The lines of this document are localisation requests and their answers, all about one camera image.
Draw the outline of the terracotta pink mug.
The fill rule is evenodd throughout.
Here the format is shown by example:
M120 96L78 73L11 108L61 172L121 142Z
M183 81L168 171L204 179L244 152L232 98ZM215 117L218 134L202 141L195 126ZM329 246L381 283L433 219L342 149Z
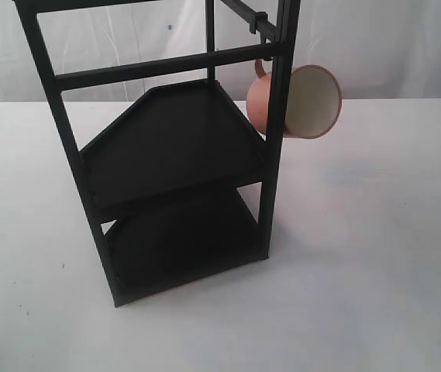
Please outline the terracotta pink mug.
M265 134L271 74L262 60L254 62L257 79L246 97L247 116L252 126ZM337 122L342 108L342 92L334 75L319 65L297 67L291 72L284 134L313 140L324 136Z

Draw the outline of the white backdrop cloth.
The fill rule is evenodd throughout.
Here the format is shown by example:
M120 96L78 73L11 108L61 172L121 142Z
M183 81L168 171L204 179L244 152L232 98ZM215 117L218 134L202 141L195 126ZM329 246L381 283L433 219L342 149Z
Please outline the white backdrop cloth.
M41 14L56 73L203 53L205 4L158 1ZM304 1L295 66L318 64L345 98L441 98L441 1ZM45 95L11 1L0 1L0 101Z

